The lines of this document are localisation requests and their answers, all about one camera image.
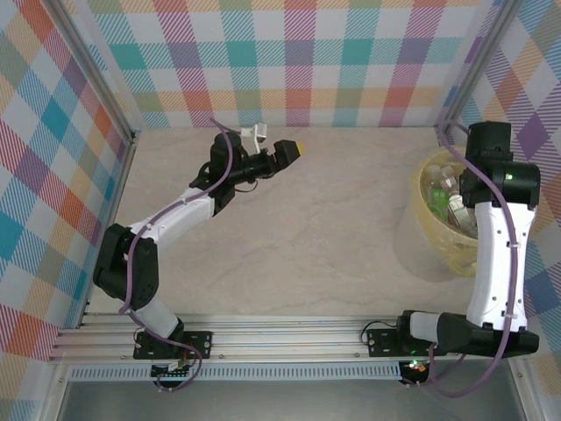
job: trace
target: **marble-pattern surface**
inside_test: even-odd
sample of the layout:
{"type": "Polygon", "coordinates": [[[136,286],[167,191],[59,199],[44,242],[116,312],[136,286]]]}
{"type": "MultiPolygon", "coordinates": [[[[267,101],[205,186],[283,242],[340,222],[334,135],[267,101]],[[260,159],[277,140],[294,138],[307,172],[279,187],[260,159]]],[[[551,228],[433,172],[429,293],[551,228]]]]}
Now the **marble-pattern surface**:
{"type": "MultiPolygon", "coordinates": [[[[117,214],[131,224],[172,202],[209,158],[215,129],[142,134],[117,214]]],[[[427,282],[392,247],[412,166],[432,128],[271,128],[266,143],[305,154],[256,191],[237,194],[160,256],[160,293],[175,312],[396,315],[465,312],[472,280],[427,282]]],[[[90,310],[118,303],[96,290],[90,310]]]]}

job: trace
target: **plaid wallpaper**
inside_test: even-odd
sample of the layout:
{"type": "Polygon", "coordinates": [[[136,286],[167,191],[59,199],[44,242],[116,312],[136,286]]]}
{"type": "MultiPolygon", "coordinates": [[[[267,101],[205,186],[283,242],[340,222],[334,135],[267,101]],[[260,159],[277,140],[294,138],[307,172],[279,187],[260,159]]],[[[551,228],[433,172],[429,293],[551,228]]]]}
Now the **plaid wallpaper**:
{"type": "Polygon", "coordinates": [[[440,110],[440,115],[442,114],[445,115],[448,112],[452,100],[458,93],[458,90],[463,85],[465,78],[470,74],[473,60],[475,59],[477,52],[481,48],[481,45],[483,44],[483,40],[489,33],[491,27],[493,26],[494,20],[497,18],[497,15],[499,13],[499,9],[501,8],[502,4],[505,1],[506,0],[493,0],[493,5],[489,9],[489,12],[485,17],[485,21],[483,22],[483,25],[481,25],[478,31],[477,37],[475,37],[472,47],[470,48],[469,53],[467,54],[467,56],[464,59],[464,62],[462,63],[462,67],[458,75],[456,76],[456,80],[454,81],[452,89],[450,90],[448,96],[446,97],[446,100],[444,101],[444,107],[442,110],[440,110]]]}
{"type": "Polygon", "coordinates": [[[0,2],[0,420],[30,419],[125,150],[39,0],[0,2]]]}
{"type": "Polygon", "coordinates": [[[88,0],[151,127],[431,125],[483,3],[88,0]]]}
{"type": "Polygon", "coordinates": [[[561,0],[524,2],[462,118],[510,122],[515,158],[541,168],[525,299],[532,325],[543,333],[534,360],[539,383],[561,413],[561,0]]]}

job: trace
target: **gray floor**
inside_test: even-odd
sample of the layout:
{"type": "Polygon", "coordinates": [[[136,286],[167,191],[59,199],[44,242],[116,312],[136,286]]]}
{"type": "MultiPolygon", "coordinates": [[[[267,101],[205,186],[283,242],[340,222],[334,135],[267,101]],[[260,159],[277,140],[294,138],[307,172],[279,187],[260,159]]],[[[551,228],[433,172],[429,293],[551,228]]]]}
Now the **gray floor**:
{"type": "MultiPolygon", "coordinates": [[[[444,385],[471,384],[488,361],[466,361],[444,385]]],[[[463,399],[395,381],[195,382],[158,393],[148,382],[72,383],[59,421],[487,421],[525,419],[508,365],[463,399]]]]}

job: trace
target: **clear plastic bottle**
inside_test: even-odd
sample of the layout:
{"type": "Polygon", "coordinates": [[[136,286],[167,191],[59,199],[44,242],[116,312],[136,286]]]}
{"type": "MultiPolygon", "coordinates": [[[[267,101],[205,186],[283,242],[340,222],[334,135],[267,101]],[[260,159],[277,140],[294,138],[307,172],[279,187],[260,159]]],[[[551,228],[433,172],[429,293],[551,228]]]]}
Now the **clear plastic bottle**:
{"type": "Polygon", "coordinates": [[[444,222],[448,221],[448,193],[442,189],[442,172],[438,165],[429,165],[424,170],[423,195],[430,211],[444,222]]]}
{"type": "Polygon", "coordinates": [[[449,222],[459,228],[464,234],[470,237],[477,237],[474,232],[472,218],[467,208],[464,206],[464,200],[459,194],[459,184],[454,175],[452,167],[442,168],[442,188],[448,191],[448,215],[449,222]]]}

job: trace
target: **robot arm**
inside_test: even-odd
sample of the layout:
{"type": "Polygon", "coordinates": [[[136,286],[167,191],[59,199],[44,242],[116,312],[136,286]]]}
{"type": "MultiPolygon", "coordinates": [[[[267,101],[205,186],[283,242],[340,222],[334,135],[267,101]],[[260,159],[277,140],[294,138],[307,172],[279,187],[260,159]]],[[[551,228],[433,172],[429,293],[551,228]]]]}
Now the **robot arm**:
{"type": "Polygon", "coordinates": [[[506,219],[493,192],[467,169],[460,177],[460,190],[464,205],[475,208],[479,233],[472,300],[465,316],[405,311],[398,318],[398,337],[404,350],[422,340],[438,343],[445,353],[492,357],[501,342],[505,317],[512,318],[505,357],[533,353],[539,346],[539,337],[526,330],[523,279],[529,229],[539,200],[540,172],[534,164],[513,162],[510,133],[506,123],[471,125],[465,157],[499,187],[515,223],[518,282],[513,314],[506,314],[512,247],[506,219]]]}
{"type": "MultiPolygon", "coordinates": [[[[255,126],[250,133],[259,142],[263,141],[262,126],[255,126]]],[[[152,225],[149,221],[137,222],[128,227],[114,224],[104,236],[94,269],[94,284],[109,296],[122,302],[127,292],[127,261],[129,249],[135,236],[146,226],[134,249],[132,262],[131,311],[136,319],[164,339],[182,342],[183,323],[170,311],[158,295],[158,254],[170,246],[186,231],[218,214],[235,196],[235,187],[243,182],[253,183],[258,179],[271,178],[300,157],[296,142],[280,140],[274,143],[274,153],[257,146],[257,153],[250,155],[243,148],[236,132],[229,132],[232,146],[231,171],[226,179],[208,194],[199,196],[209,186],[218,182],[228,166],[229,152],[222,134],[215,137],[210,149],[210,161],[202,166],[198,176],[189,184],[173,209],[169,209],[152,225]]],[[[160,358],[174,356],[178,349],[161,343],[160,358]]]]}

